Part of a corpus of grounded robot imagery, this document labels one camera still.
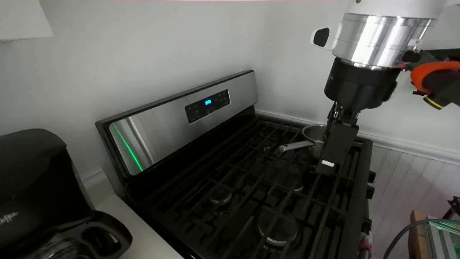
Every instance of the orange ring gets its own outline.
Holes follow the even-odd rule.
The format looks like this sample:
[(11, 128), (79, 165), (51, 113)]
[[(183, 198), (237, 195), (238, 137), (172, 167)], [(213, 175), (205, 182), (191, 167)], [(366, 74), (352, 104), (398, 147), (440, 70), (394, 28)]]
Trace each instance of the orange ring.
[(423, 79), (434, 71), (439, 70), (451, 70), (451, 69), (460, 69), (460, 62), (458, 61), (441, 61), (441, 62), (433, 62), (433, 63), (426, 63), (416, 67), (412, 73), (410, 73), (410, 77), (412, 78), (412, 82), (414, 83), (415, 88), (418, 91), (424, 92), (429, 94), (430, 90), (423, 88), (422, 81)]

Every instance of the brand logo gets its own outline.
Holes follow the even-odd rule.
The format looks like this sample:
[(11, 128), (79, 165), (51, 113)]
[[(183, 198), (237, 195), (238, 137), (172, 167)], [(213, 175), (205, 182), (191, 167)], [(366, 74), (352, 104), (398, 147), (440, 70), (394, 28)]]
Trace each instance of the brand logo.
[(0, 225), (3, 225), (3, 223), (10, 223), (14, 217), (16, 217), (19, 213), (18, 212), (13, 212), (10, 214), (3, 215), (0, 218)]

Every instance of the black cable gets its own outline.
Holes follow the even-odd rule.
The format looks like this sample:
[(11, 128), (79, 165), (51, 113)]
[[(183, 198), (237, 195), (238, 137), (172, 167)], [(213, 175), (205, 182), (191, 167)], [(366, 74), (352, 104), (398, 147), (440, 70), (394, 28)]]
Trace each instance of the black cable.
[(457, 223), (458, 225), (460, 225), (460, 221), (459, 220), (450, 220), (450, 219), (424, 219), (424, 220), (420, 220), (420, 221), (416, 221), (410, 225), (407, 225), (405, 228), (403, 228), (396, 236), (395, 238), (393, 239), (393, 241), (391, 241), (390, 245), (388, 246), (388, 248), (386, 249), (385, 251), (385, 254), (383, 256), (383, 259), (388, 259), (388, 256), (390, 256), (390, 253), (391, 251), (393, 250), (393, 248), (395, 247), (396, 243), (398, 243), (399, 239), (407, 232), (409, 231), (410, 229), (412, 229), (413, 227), (416, 227), (420, 224), (424, 224), (424, 223), (428, 223), (428, 222), (448, 222), (448, 223)]

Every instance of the white countertop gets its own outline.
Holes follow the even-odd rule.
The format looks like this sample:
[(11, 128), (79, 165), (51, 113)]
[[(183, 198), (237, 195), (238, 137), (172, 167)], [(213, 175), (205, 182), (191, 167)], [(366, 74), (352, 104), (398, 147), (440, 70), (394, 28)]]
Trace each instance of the white countertop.
[(117, 218), (131, 232), (132, 244), (121, 259), (183, 258), (115, 194), (103, 171), (83, 184), (96, 209)]

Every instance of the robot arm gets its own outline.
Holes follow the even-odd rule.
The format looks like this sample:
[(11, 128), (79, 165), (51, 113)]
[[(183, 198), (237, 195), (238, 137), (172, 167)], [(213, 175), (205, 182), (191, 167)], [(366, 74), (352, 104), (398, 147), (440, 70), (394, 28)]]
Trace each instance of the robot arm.
[(427, 30), (454, 4), (460, 0), (350, 0), (335, 32), (322, 28), (313, 33), (312, 43), (327, 46), (336, 56), (324, 89), (334, 104), (317, 170), (344, 163), (359, 130), (360, 111), (387, 101), (402, 69), (412, 70), (417, 93), (426, 94), (433, 107), (460, 104), (460, 63), (414, 66)]

